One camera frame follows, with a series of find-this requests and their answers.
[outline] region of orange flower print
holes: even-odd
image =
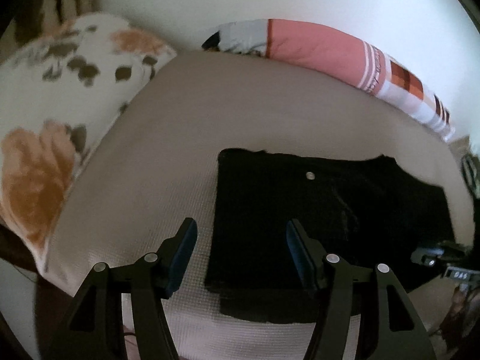
[[[159,56],[165,47],[165,43],[155,35],[136,28],[114,32],[110,39],[114,42],[117,51],[127,53]]]
[[[23,128],[1,142],[0,214],[39,255],[55,225],[71,183],[75,147],[66,127],[46,121],[40,135]]]

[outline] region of textured mattress surface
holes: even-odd
[[[180,290],[164,302],[179,354],[302,359],[314,325],[221,315],[218,295],[203,287],[217,155],[228,147],[345,160],[394,157],[413,176],[444,188],[457,241],[473,238],[472,204],[447,145],[408,115],[315,71],[191,52],[165,66],[103,139],[65,204],[46,278],[73,295],[96,262],[132,263],[190,216],[198,242]],[[431,325],[443,317],[451,293],[451,283],[434,280],[411,298]],[[352,318],[345,359],[354,356],[358,322]]]

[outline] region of black fabric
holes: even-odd
[[[393,158],[340,161],[225,149],[218,156],[205,278],[221,295],[223,314],[314,322],[318,306],[302,290],[286,242],[292,218],[351,264],[387,263],[407,291],[439,274],[410,262],[417,245],[454,240],[443,190],[404,172]]]

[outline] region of white wall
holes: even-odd
[[[236,20],[325,24],[372,43],[412,70],[450,109],[456,136],[480,120],[480,34],[457,0],[97,0],[97,7],[178,48],[199,47],[201,30]]]

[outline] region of white floor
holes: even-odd
[[[0,259],[0,311],[33,360],[40,360],[35,335],[34,304],[37,275]]]

